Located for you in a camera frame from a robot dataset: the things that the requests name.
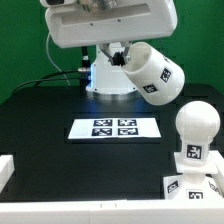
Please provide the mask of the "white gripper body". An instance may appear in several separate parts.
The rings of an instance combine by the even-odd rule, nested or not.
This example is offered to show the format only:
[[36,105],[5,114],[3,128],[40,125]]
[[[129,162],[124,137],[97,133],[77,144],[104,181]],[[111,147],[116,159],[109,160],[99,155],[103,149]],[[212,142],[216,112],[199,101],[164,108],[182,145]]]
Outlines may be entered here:
[[177,26],[173,0],[44,0],[49,33],[61,48],[170,36]]

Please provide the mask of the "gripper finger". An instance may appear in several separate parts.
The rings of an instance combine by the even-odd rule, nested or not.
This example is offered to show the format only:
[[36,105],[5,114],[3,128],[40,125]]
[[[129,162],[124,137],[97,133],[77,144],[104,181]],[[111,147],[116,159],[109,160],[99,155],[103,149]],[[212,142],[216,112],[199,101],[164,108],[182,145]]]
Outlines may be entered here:
[[132,45],[131,41],[123,41],[121,43],[121,46],[124,48],[124,50],[121,53],[121,64],[122,65],[126,65],[128,63],[128,61],[130,60],[130,56],[128,55],[129,49]]
[[120,53],[118,51],[114,51],[109,43],[100,44],[100,50],[104,53],[105,56],[108,57],[108,61],[112,65],[119,65],[120,64]]

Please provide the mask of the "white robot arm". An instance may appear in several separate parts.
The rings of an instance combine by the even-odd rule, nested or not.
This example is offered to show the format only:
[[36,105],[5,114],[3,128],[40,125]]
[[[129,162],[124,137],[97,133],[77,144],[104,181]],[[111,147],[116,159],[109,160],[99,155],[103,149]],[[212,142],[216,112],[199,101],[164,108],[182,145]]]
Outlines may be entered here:
[[173,0],[39,0],[54,43],[61,48],[94,46],[88,95],[112,99],[136,92],[113,58],[131,43],[172,35],[177,26]]

